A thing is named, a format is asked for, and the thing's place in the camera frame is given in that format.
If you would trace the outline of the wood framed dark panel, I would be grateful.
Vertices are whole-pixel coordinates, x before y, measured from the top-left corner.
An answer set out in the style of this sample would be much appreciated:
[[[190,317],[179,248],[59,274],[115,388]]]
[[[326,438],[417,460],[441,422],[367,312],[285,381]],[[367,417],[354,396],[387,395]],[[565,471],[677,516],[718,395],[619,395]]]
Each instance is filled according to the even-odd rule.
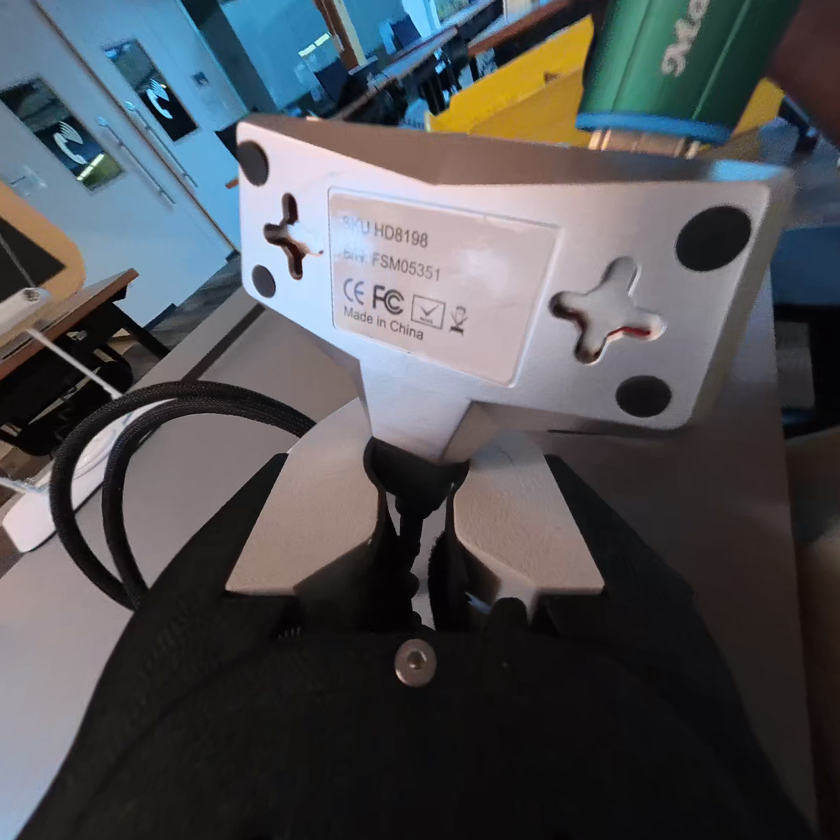
[[[76,244],[1,184],[1,345],[16,341],[84,285]]]

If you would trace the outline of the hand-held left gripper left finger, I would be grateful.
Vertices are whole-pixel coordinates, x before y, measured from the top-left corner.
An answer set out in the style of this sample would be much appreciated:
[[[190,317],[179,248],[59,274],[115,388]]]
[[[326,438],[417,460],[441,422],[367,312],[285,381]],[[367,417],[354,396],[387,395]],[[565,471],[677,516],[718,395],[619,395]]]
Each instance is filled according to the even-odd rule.
[[[362,599],[375,541],[393,530],[369,477],[367,420],[323,420],[289,450],[226,588],[241,595]]]

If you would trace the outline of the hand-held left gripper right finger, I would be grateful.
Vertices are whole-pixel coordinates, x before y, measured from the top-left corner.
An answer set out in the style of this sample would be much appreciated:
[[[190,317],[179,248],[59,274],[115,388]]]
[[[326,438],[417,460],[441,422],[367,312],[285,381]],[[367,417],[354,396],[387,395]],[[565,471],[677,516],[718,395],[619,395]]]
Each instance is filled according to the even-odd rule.
[[[604,580],[547,459],[533,441],[475,454],[447,513],[476,599],[598,595]]]

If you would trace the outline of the white power strip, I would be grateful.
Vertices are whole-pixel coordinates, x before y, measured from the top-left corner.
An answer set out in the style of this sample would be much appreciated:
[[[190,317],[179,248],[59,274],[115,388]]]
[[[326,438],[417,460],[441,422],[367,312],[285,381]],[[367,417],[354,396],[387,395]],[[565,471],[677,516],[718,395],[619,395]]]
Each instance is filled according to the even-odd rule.
[[[167,400],[166,396],[152,396],[157,387],[147,385],[131,391],[120,401],[101,406],[71,429],[53,455],[45,477],[39,478],[32,490],[16,497],[2,514],[3,528],[19,553],[35,550],[56,531],[49,493],[56,483],[59,455],[64,455],[67,446],[78,439],[83,441],[70,478],[71,508],[76,511],[102,485],[106,465],[118,438],[129,425]]]

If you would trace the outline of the silver hdmi switch box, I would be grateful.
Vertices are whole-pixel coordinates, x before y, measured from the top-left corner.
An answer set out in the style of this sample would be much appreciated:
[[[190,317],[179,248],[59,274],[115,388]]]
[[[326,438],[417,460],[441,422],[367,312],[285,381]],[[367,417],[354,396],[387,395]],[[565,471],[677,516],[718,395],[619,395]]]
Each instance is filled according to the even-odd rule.
[[[785,169],[254,114],[243,283],[435,464],[503,430],[658,436],[714,401],[781,233]]]

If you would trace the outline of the wooden office desk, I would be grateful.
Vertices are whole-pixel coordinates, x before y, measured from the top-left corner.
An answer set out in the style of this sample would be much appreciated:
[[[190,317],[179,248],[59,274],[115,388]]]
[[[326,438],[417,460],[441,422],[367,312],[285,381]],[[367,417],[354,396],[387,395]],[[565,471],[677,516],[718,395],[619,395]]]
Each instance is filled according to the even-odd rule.
[[[467,56],[477,61],[492,53],[498,65],[507,64],[589,14],[588,2],[537,2],[528,11],[502,15],[475,35],[468,41]]]
[[[153,364],[171,350],[151,326],[134,321],[119,304],[138,272],[127,269],[83,289],[60,304],[37,325],[51,342],[112,386],[126,392],[142,374],[115,342],[128,339],[131,349],[149,354]],[[89,374],[23,333],[2,347],[2,477],[23,480],[43,466],[70,431],[110,399]]]

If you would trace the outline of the white door with window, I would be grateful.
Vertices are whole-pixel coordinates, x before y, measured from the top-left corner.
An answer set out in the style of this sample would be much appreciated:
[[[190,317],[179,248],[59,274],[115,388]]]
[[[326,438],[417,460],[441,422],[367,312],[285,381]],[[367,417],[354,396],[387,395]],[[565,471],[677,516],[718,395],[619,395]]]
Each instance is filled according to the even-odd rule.
[[[245,115],[181,2],[46,1],[38,11],[96,78],[137,140],[231,250],[239,249],[235,152],[220,138]]]
[[[78,246],[87,283],[132,268],[122,309],[148,325],[220,269],[228,243],[110,99],[60,57],[2,57],[2,180]]]

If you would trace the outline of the yellow plastic box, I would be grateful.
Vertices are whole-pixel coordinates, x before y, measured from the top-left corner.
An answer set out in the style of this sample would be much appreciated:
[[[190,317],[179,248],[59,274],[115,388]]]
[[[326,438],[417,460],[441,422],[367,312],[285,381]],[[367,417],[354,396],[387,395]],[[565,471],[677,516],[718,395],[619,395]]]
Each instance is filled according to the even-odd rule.
[[[800,2],[610,2],[455,95],[434,132],[691,158],[773,121],[763,72]]]

